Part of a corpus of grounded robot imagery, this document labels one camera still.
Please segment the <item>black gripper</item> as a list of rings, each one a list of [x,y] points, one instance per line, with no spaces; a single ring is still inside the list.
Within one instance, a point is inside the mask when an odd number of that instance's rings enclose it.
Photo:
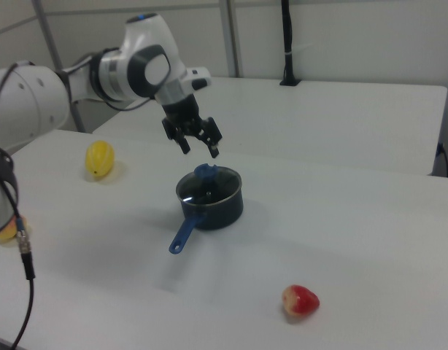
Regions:
[[[166,116],[162,125],[166,136],[176,142],[184,155],[190,151],[190,145],[182,132],[185,129],[197,130],[195,138],[207,146],[212,158],[220,154],[218,147],[223,138],[220,129],[212,117],[204,120],[200,118],[198,103],[193,94],[176,103],[163,105],[163,110]]]

